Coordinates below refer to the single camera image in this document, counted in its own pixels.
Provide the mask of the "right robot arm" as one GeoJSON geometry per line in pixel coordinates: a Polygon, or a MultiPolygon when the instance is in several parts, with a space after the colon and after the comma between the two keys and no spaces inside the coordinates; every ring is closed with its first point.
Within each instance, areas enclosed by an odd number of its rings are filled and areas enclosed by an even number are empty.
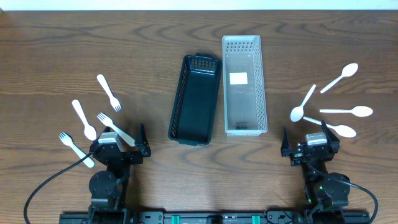
{"type": "Polygon", "coordinates": [[[292,217],[294,223],[344,223],[343,207],[348,205],[350,187],[343,183],[349,178],[329,173],[325,163],[331,161],[340,148],[340,140],[321,122],[322,132],[306,136],[306,141],[295,149],[289,146],[287,128],[280,147],[281,156],[290,165],[300,166],[305,181],[304,194],[310,206],[292,217]]]}

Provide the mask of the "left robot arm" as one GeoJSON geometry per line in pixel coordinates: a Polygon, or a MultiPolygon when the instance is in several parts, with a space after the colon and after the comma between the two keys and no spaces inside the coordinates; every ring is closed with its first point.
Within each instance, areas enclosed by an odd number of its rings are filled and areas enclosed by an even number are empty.
{"type": "Polygon", "coordinates": [[[138,214],[126,206],[126,192],[131,166],[142,164],[143,158],[151,155],[143,124],[139,126],[135,147],[135,151],[122,152],[120,136],[109,127],[92,142],[90,152],[94,159],[106,166],[106,170],[94,174],[89,182],[89,224],[139,222],[138,214]]]}

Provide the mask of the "black plastic basket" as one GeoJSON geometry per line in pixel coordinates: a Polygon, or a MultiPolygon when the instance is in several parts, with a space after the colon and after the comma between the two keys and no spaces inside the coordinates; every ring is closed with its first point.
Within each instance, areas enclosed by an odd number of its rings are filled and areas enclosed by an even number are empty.
{"type": "Polygon", "coordinates": [[[170,119],[168,137],[180,144],[211,141],[222,61],[208,54],[186,55],[170,119]]]}

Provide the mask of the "white spoon bowl down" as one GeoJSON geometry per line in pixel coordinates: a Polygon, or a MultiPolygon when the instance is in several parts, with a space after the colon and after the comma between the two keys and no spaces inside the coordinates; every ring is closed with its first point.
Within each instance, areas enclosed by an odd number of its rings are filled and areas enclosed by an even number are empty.
{"type": "Polygon", "coordinates": [[[307,103],[307,101],[310,99],[310,97],[312,96],[313,92],[316,89],[316,85],[313,84],[312,87],[309,89],[308,93],[306,94],[305,98],[303,99],[301,105],[296,106],[290,113],[290,120],[292,122],[297,122],[300,119],[302,119],[303,115],[304,115],[304,111],[303,111],[303,107],[305,106],[305,104],[307,103]]]}

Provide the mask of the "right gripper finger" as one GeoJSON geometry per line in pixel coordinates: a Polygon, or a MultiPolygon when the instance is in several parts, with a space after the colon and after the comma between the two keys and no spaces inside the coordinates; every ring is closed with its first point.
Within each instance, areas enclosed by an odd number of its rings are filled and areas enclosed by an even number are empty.
{"type": "Polygon", "coordinates": [[[288,140],[288,135],[287,135],[287,128],[284,126],[284,136],[282,140],[282,144],[280,147],[280,152],[282,157],[287,157],[290,155],[290,146],[289,146],[289,140],[288,140]]]}
{"type": "Polygon", "coordinates": [[[340,140],[327,127],[326,122],[324,122],[324,120],[321,121],[321,126],[322,126],[323,133],[326,136],[328,147],[331,149],[339,149],[340,148],[340,140]]]}

